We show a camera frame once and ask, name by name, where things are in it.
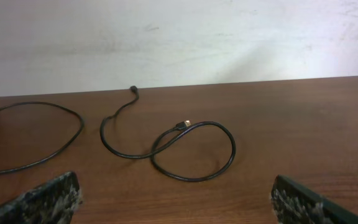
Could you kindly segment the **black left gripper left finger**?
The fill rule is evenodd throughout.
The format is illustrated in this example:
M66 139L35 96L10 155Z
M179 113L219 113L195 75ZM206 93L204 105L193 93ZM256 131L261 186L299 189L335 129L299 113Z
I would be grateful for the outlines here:
M0 223L71 222L82 203L77 175L66 172L0 205Z

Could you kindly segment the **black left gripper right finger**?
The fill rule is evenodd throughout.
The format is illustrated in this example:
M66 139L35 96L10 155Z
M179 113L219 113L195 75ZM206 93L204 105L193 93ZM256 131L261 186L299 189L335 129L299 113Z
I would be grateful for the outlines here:
M358 224L358 215L284 175L276 176L270 201L282 224Z

